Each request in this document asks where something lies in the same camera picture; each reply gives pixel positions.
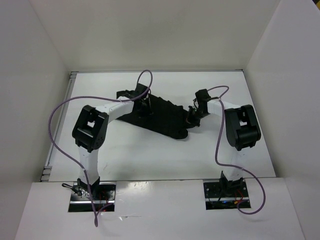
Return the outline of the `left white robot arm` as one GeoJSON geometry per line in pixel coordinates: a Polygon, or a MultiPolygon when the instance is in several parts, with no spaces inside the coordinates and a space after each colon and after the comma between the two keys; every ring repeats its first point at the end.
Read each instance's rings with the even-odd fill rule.
{"type": "Polygon", "coordinates": [[[134,101],[131,101],[129,96],[120,96],[115,102],[96,107],[85,105],[82,108],[72,130],[72,137],[78,147],[82,169],[77,185],[88,200],[96,199],[100,193],[98,155],[99,148],[105,142],[108,125],[124,115],[138,111],[142,113],[151,111],[148,93],[134,101]]]}

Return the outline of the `black skirt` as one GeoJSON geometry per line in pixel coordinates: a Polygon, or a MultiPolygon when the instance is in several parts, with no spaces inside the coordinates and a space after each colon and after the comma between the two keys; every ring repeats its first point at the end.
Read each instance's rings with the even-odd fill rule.
{"type": "Polygon", "coordinates": [[[185,115],[186,111],[181,105],[175,105],[168,100],[148,93],[151,101],[153,114],[147,117],[139,117],[137,114],[137,104],[134,101],[131,113],[125,114],[118,119],[131,125],[153,131],[158,134],[183,140],[188,136],[185,115]]]}

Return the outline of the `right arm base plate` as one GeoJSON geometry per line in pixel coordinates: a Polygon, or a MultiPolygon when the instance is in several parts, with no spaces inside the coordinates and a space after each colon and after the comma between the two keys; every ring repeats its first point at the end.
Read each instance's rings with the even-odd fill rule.
{"type": "Polygon", "coordinates": [[[246,182],[241,186],[223,189],[217,180],[204,181],[203,192],[206,210],[250,209],[251,203],[246,182]]]}

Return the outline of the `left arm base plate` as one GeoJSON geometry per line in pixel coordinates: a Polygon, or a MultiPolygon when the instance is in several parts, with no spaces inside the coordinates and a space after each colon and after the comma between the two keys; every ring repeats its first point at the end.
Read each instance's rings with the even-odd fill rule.
{"type": "MultiPolygon", "coordinates": [[[[86,213],[92,212],[92,204],[89,193],[78,186],[76,182],[72,185],[62,184],[63,187],[71,190],[68,212],[86,213]]],[[[116,183],[101,182],[98,188],[93,191],[93,205],[97,212],[114,212],[116,199],[116,183]]]]}

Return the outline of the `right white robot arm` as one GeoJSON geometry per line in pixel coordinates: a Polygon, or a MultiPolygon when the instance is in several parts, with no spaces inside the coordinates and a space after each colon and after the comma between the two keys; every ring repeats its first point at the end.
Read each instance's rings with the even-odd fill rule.
{"type": "Polygon", "coordinates": [[[219,191],[229,197],[242,185],[243,173],[256,178],[254,173],[244,168],[242,163],[246,150],[253,148],[261,139],[261,130],[252,105],[234,105],[221,98],[196,99],[188,109],[186,121],[193,127],[199,126],[201,119],[208,115],[221,117],[221,124],[214,151],[215,163],[223,167],[220,175],[219,191]],[[233,148],[231,160],[226,163],[218,159],[223,133],[228,144],[233,148]]]}

